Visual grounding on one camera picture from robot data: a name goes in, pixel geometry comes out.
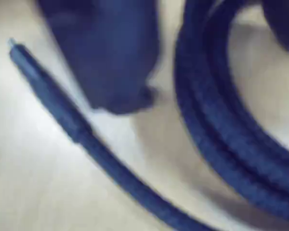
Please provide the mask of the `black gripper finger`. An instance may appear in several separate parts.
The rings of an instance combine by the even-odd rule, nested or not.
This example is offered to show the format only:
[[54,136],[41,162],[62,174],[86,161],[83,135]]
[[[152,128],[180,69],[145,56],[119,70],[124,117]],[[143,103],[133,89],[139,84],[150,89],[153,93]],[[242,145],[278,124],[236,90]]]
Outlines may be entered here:
[[278,42],[289,51],[289,0],[263,0],[262,7]]
[[155,0],[39,0],[90,106],[116,115],[151,107],[160,42]]

